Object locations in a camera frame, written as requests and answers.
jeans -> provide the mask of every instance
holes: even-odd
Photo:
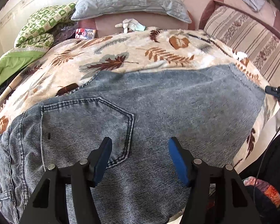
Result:
[[[105,136],[113,150],[93,199],[102,223],[166,223],[187,202],[168,152],[176,136],[208,164],[230,163],[265,93],[234,64],[201,70],[101,71],[69,94],[19,115],[0,135],[1,211],[18,223],[45,168],[67,167]],[[70,223],[76,223],[70,185]]]

metal screw head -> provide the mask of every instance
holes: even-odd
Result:
[[[84,165],[84,164],[88,163],[88,160],[87,160],[86,158],[82,158],[82,159],[79,161],[79,163],[80,163],[81,165]]]
[[[194,163],[197,164],[197,165],[202,164],[202,160],[199,159],[199,158],[195,158]]]
[[[52,171],[55,167],[56,167],[55,164],[53,164],[53,163],[49,164],[48,165],[48,170]]]
[[[229,164],[227,164],[227,165],[225,166],[225,168],[226,168],[227,170],[229,170],[229,171],[233,170],[233,167],[232,167],[231,165],[229,165]]]

gray quilted pillow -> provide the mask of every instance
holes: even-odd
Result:
[[[72,20],[96,18],[104,14],[126,12],[168,14],[186,23],[192,23],[181,0],[79,0]]]

green patterned blanket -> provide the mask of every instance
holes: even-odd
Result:
[[[58,23],[70,21],[75,4],[45,7],[30,16],[17,36],[14,48],[0,57],[0,85],[50,49],[54,36],[47,32]]]

pillow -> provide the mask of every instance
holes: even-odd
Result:
[[[234,50],[245,52],[265,79],[280,86],[280,39],[250,16],[219,7],[204,31]]]
[[[187,9],[181,0],[78,0],[72,20],[96,18],[104,14],[126,12],[150,12],[168,14],[191,23]]]
[[[146,12],[130,12],[120,14],[106,14],[97,18],[83,19],[78,22],[79,28],[96,29],[96,35],[100,37],[122,33],[123,28],[115,28],[126,18],[134,18],[146,27],[158,27],[159,29],[195,29],[195,23],[182,22],[168,15],[152,14]]]
[[[192,23],[195,22],[195,30],[204,29],[206,22],[215,11],[214,0],[184,0],[184,5],[193,17],[191,20]]]
[[[265,2],[263,8],[259,12],[254,12],[242,0],[214,0],[221,5],[229,6],[235,10],[251,16],[256,21],[260,22],[268,30],[274,33],[280,39],[280,12],[268,2]]]

